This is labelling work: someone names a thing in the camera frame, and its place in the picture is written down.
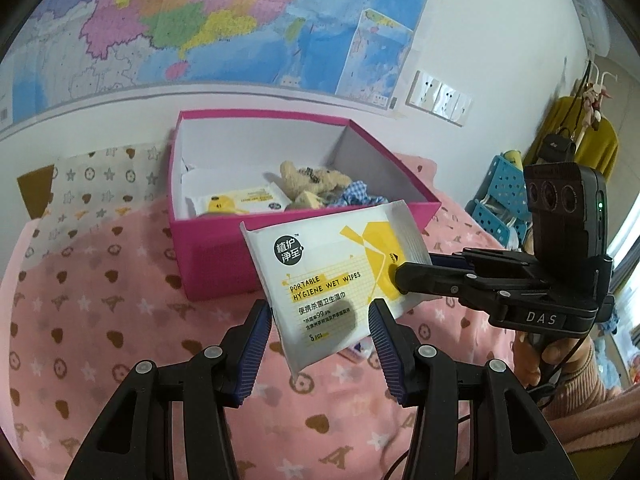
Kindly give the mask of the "pink sleeved right forearm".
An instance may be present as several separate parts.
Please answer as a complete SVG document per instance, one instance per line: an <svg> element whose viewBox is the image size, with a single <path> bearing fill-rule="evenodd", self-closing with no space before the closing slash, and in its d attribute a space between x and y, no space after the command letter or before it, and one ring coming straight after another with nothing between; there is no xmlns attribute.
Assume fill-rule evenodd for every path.
<svg viewBox="0 0 640 480"><path fill-rule="evenodd" d="M639 386L606 390L587 346L586 362L565 374L544 416L567 453L629 443L639 437Z"/></svg>

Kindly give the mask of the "right hand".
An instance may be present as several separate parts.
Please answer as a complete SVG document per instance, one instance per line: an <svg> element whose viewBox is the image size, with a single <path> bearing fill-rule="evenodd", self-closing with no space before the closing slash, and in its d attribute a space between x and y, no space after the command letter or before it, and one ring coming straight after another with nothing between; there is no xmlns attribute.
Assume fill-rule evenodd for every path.
<svg viewBox="0 0 640 480"><path fill-rule="evenodd" d="M513 343L514 374L524 387L540 383L544 364L562 365L563 374L573 374L589 361L590 346L589 338L562 339L540 351L530 344L526 333L517 332Z"/></svg>

